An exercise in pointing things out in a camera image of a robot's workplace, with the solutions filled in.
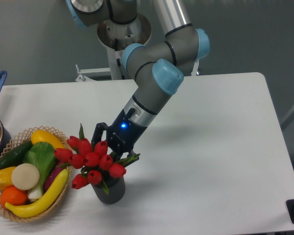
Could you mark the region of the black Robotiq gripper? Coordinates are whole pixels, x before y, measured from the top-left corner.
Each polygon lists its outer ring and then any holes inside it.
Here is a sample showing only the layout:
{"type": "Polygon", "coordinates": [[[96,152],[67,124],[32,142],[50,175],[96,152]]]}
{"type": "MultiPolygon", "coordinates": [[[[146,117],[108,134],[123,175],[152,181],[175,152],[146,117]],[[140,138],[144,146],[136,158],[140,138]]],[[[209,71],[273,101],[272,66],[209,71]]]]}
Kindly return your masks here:
{"type": "Polygon", "coordinates": [[[133,148],[147,127],[140,126],[130,119],[134,113],[134,108],[130,108],[127,113],[122,110],[111,126],[108,126],[105,122],[97,123],[91,140],[92,147],[95,147],[101,141],[103,132],[106,131],[108,146],[116,153],[117,157],[121,157],[123,153],[128,152],[122,160],[125,162],[139,160],[140,153],[135,153],[133,148]]]}

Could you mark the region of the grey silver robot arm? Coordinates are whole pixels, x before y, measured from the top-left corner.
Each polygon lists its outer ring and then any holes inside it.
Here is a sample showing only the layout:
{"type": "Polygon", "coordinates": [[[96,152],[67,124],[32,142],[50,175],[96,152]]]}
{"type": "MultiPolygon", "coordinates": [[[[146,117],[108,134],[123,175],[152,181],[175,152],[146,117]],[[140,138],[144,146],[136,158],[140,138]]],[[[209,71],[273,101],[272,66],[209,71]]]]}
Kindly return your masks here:
{"type": "Polygon", "coordinates": [[[155,0],[153,5],[165,41],[146,47],[149,22],[138,13],[135,0],[69,0],[71,15],[80,27],[98,25],[98,37],[112,50],[110,70],[125,69],[138,88],[111,125],[96,125],[92,144],[106,135],[114,160],[134,156],[134,144],[183,82],[179,67],[205,57],[210,42],[193,27],[180,0],[155,0]]]}

